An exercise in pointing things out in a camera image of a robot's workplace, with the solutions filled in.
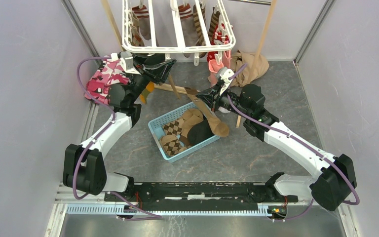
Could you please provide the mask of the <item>white plastic clip hanger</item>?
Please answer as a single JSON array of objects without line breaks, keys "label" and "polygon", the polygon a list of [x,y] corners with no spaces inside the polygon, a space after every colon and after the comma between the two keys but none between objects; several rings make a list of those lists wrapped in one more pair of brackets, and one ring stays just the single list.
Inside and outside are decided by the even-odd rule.
[{"label": "white plastic clip hanger", "polygon": [[171,20],[174,27],[175,39],[177,46],[159,46],[156,43],[156,28],[155,28],[155,18],[153,14],[153,4],[155,1],[149,0],[147,4],[147,10],[149,14],[150,29],[151,29],[151,45],[150,46],[133,46],[132,36],[131,36],[131,12],[132,9],[129,5],[128,0],[122,2],[122,47],[124,50],[131,53],[146,53],[146,54],[155,54],[161,53],[165,54],[166,58],[170,58],[170,54],[194,54],[194,65],[199,64],[199,55],[201,53],[215,52],[219,54],[225,51],[229,51],[234,48],[236,44],[236,38],[232,30],[232,25],[229,22],[229,18],[226,13],[225,6],[221,0],[216,1],[215,12],[219,12],[219,22],[218,29],[223,31],[222,38],[228,39],[224,44],[215,44],[210,43],[208,37],[208,30],[205,26],[205,21],[202,17],[201,3],[204,3],[203,0],[195,0],[194,4],[196,5],[197,14],[199,17],[201,32],[205,40],[205,45],[201,46],[188,46],[185,43],[183,25],[181,23],[181,18],[179,15],[178,2],[176,0],[166,0],[165,3],[169,5],[171,11]]}]

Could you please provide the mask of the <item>tan brown sock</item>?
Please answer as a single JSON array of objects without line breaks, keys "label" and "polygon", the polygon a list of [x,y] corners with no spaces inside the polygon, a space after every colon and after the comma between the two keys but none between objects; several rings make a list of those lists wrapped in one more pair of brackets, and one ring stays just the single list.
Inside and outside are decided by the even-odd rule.
[{"label": "tan brown sock", "polygon": [[179,92],[177,91],[177,89],[176,89],[176,87],[175,87],[175,85],[174,85],[174,82],[173,82],[173,79],[172,79],[172,76],[171,76],[171,75],[168,76],[168,81],[169,81],[169,85],[170,85],[171,88],[172,88],[172,91],[174,92],[174,94],[176,95],[176,97],[177,97],[178,99],[180,99],[181,96],[180,96]]}]

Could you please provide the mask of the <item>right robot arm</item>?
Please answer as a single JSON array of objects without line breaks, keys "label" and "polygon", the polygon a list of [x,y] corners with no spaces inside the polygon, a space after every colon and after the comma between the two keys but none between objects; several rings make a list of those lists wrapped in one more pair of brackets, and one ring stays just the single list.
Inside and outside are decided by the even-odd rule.
[{"label": "right robot arm", "polygon": [[328,211],[343,203],[360,204],[352,159],[345,154],[337,157],[294,133],[265,108],[260,86],[248,84],[236,94],[218,83],[196,96],[212,111],[222,107],[245,118],[243,126],[251,136],[282,151],[308,172],[307,176],[278,175],[265,188],[269,200],[296,196],[312,200]]}]

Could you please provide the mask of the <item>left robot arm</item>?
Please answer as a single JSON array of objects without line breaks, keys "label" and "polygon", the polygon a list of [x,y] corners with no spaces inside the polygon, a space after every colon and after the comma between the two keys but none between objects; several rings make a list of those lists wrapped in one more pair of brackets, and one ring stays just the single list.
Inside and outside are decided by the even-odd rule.
[{"label": "left robot arm", "polygon": [[76,199],[102,192],[116,191],[123,201],[135,196],[130,178],[106,171],[104,158],[113,145],[138,122],[141,104],[163,84],[177,62],[163,54],[132,54],[128,51],[99,57],[101,64],[87,82],[79,84],[85,98],[110,110],[108,120],[93,135],[79,145],[70,144],[65,150],[63,184],[70,187]]}]

